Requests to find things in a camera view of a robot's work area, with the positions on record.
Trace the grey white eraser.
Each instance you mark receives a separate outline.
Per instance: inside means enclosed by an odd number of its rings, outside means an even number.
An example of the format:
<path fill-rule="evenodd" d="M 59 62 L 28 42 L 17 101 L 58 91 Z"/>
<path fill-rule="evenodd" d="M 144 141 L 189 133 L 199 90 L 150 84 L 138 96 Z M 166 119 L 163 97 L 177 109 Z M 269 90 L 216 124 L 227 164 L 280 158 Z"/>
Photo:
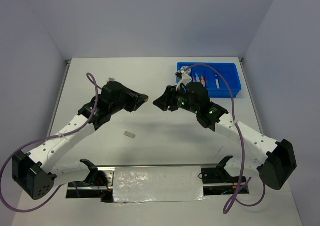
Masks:
<path fill-rule="evenodd" d="M 135 138 L 136 137 L 136 135 L 134 133 L 130 132 L 130 131 L 125 131 L 124 135 L 128 136 L 128 137 L 131 137 L 131 138 Z"/>

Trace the blue whiteboard marker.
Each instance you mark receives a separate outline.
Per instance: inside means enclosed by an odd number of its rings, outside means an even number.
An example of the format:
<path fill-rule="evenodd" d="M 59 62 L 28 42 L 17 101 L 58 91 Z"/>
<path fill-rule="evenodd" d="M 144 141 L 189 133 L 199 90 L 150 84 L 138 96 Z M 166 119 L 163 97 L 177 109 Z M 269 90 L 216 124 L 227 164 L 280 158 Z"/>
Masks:
<path fill-rule="evenodd" d="M 220 78 L 218 75 L 215 75 L 215 81 L 216 81 L 216 87 L 217 89 L 220 89 L 221 88 L 221 85 L 220 85 Z"/>

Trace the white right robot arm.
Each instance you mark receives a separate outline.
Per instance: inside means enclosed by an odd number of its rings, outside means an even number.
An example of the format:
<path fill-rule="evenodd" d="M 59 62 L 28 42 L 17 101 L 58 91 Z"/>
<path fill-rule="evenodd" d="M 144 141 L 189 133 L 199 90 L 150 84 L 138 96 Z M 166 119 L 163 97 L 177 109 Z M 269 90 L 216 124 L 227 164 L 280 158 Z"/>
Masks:
<path fill-rule="evenodd" d="M 290 141 L 278 141 L 235 120 L 233 115 L 209 98 L 201 83 L 193 82 L 185 88 L 167 86 L 153 104 L 162 111 L 184 109 L 196 115 L 204 127 L 222 134 L 246 147 L 255 154 L 257 171 L 262 181 L 274 190 L 280 190 L 297 167 L 296 156 Z"/>

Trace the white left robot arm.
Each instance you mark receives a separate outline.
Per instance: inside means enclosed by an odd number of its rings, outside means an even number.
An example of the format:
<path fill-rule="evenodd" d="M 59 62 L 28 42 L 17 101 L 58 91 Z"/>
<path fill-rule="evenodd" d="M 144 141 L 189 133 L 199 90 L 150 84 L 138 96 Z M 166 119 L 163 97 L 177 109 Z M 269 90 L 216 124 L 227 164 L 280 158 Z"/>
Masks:
<path fill-rule="evenodd" d="M 57 162 L 76 144 L 94 133 L 121 110 L 138 110 L 149 97 L 117 81 L 108 82 L 98 96 L 85 104 L 59 132 L 28 153 L 18 151 L 12 158 L 13 179 L 34 200 L 45 196 L 54 186 L 82 181 L 91 186 L 105 174 L 88 159 L 57 166 Z"/>

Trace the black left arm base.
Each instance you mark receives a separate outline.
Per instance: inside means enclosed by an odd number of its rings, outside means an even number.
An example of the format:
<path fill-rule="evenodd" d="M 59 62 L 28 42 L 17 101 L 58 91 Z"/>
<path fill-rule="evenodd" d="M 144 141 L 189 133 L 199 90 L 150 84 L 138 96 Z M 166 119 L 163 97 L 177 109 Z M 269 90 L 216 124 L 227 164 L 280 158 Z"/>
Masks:
<path fill-rule="evenodd" d="M 99 169 L 94 163 L 88 159 L 81 159 L 81 163 L 85 164 L 89 169 L 89 174 L 83 181 L 70 182 L 67 185 L 67 199 L 99 199 L 104 203 L 114 202 L 114 175 L 115 171 Z"/>

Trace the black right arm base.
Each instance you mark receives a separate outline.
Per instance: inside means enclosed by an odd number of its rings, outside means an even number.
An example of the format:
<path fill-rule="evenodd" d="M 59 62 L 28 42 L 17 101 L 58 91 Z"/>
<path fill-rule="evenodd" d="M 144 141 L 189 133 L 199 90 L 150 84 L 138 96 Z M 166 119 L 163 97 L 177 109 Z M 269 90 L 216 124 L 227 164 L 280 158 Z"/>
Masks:
<path fill-rule="evenodd" d="M 203 184 L 222 184 L 232 183 L 233 185 L 239 181 L 239 171 L 236 171 L 235 176 L 232 176 L 226 169 L 227 163 L 233 163 L 236 160 L 231 155 L 225 156 L 214 167 L 204 166 L 198 177 L 202 179 Z"/>

